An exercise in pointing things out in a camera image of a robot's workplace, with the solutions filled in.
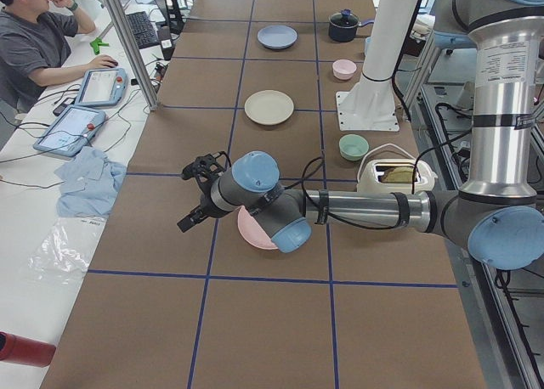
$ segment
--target robot label sticker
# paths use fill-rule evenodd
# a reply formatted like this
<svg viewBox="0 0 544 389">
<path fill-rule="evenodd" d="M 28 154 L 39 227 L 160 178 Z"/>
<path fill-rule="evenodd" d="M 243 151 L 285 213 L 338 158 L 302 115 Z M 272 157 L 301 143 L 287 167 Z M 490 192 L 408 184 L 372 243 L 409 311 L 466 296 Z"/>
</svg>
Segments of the robot label sticker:
<svg viewBox="0 0 544 389">
<path fill-rule="evenodd" d="M 525 128 L 532 128 L 536 123 L 536 118 L 533 115 L 519 115 L 516 116 L 516 127 L 514 130 L 523 130 Z"/>
<path fill-rule="evenodd" d="M 530 42 L 508 42 L 478 51 L 476 87 L 493 83 L 526 82 L 531 76 Z"/>
</svg>

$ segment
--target pot lid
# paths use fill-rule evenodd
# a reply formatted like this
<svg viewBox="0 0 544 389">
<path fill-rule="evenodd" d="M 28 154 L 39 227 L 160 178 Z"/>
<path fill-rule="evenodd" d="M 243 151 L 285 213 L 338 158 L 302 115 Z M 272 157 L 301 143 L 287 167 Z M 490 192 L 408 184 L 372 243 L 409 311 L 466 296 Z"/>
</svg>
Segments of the pot lid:
<svg viewBox="0 0 544 389">
<path fill-rule="evenodd" d="M 359 18 L 356 15 L 351 14 L 350 9 L 343 9 L 339 13 L 331 15 L 331 24 L 340 26 L 342 28 L 350 28 L 359 24 Z"/>
</svg>

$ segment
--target pink bowl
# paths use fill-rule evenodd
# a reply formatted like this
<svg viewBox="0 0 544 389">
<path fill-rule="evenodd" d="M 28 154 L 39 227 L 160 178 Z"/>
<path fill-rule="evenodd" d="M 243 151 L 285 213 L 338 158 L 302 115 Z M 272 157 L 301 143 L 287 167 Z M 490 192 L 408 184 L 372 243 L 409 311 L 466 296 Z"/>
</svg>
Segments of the pink bowl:
<svg viewBox="0 0 544 389">
<path fill-rule="evenodd" d="M 349 59 L 335 60 L 332 64 L 332 74 L 342 80 L 351 79 L 357 71 L 357 65 Z"/>
<path fill-rule="evenodd" d="M 259 249 L 267 251 L 278 247 L 270 240 L 270 237 L 263 231 L 261 225 L 249 214 L 245 207 L 238 211 L 238 230 L 247 243 Z"/>
</svg>

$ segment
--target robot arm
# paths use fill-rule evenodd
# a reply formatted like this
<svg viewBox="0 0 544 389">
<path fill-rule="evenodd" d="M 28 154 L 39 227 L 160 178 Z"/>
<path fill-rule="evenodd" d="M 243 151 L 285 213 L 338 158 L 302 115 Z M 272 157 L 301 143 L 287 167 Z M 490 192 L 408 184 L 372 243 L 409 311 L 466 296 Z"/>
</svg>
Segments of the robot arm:
<svg viewBox="0 0 544 389">
<path fill-rule="evenodd" d="M 526 178 L 544 0 L 437 0 L 436 9 L 439 33 L 451 42 L 468 33 L 478 48 L 471 166 L 458 192 L 285 191 L 272 157 L 254 151 L 207 176 L 201 205 L 179 223 L 181 229 L 244 205 L 284 252 L 309 238 L 308 218 L 375 230 L 411 226 L 444 236 L 499 269 L 540 257 L 544 216 L 534 208 L 536 192 Z M 192 167 L 198 172 L 201 165 Z"/>
</svg>

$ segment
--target red bottle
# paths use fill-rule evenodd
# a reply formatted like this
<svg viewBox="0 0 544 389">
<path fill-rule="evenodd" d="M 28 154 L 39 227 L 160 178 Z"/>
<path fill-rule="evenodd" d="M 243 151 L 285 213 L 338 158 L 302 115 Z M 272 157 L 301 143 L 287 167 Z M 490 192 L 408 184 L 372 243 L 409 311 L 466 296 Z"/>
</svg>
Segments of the red bottle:
<svg viewBox="0 0 544 389">
<path fill-rule="evenodd" d="M 51 364 L 56 349 L 55 345 L 0 332 L 0 361 L 44 367 Z"/>
</svg>

